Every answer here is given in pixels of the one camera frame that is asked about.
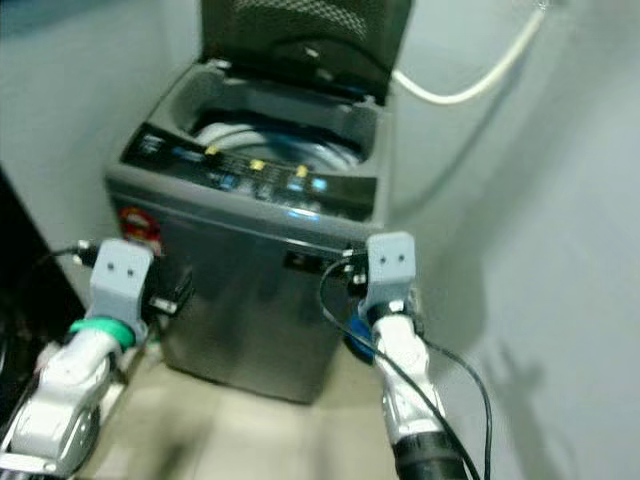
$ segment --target white wall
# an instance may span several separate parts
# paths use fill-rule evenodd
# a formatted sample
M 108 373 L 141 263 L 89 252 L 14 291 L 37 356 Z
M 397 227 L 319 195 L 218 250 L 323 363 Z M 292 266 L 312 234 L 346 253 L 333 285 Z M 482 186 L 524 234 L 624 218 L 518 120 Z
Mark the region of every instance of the white wall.
M 193 4 L 3 2 L 0 162 L 50 245 L 114 233 L 102 164 L 192 58 Z M 482 74 L 530 11 L 416 4 L 401 63 L 443 92 Z M 452 109 L 400 98 L 394 218 L 419 239 L 430 332 L 494 371 L 495 478 L 638 476 L 638 9 L 565 0 L 505 88 Z M 435 366 L 480 459 L 479 399 Z

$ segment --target open lid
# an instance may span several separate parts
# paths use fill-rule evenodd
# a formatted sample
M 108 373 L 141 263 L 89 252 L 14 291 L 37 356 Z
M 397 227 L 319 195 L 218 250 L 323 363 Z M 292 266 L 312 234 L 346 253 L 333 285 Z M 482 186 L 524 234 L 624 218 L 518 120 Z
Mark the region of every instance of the open lid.
M 203 57 L 384 104 L 412 0 L 202 0 Z

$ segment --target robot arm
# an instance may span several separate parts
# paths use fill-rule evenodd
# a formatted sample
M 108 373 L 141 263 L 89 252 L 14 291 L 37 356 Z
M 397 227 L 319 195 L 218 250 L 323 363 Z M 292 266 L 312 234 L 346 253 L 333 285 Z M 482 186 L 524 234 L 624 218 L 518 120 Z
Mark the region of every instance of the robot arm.
M 429 353 L 409 315 L 415 279 L 415 246 L 407 233 L 375 235 L 367 242 L 367 296 L 361 318 L 371 326 L 374 344 L 415 382 L 444 415 L 442 402 L 428 375 Z M 416 391 L 382 358 L 376 367 L 383 378 L 382 409 L 401 480 L 464 480 L 462 457 Z
M 99 403 L 111 383 L 111 358 L 144 341 L 146 248 L 122 240 L 102 243 L 91 276 L 92 305 L 75 336 L 39 375 L 0 445 L 0 471 L 71 476 L 99 433 Z

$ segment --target top-load washing machine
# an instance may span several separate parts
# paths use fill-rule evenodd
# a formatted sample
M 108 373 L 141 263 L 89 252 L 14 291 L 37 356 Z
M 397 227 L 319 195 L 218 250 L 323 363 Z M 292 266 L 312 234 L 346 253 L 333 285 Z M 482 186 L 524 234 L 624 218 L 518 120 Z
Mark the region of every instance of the top-load washing machine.
M 191 276 L 168 365 L 295 402 L 338 332 L 320 274 L 385 228 L 411 0 L 203 0 L 202 58 L 108 167 L 124 236 Z M 329 301 L 347 315 L 344 288 Z

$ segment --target control panel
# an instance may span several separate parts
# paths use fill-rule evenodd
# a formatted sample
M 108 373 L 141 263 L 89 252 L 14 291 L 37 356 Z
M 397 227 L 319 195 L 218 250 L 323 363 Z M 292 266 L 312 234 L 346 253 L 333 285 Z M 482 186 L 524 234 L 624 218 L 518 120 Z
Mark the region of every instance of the control panel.
M 366 221 L 373 212 L 375 178 L 322 174 L 306 165 L 286 165 L 219 151 L 215 145 L 203 147 L 149 124 L 140 128 L 122 161 L 289 208 L 294 216 L 323 214 Z

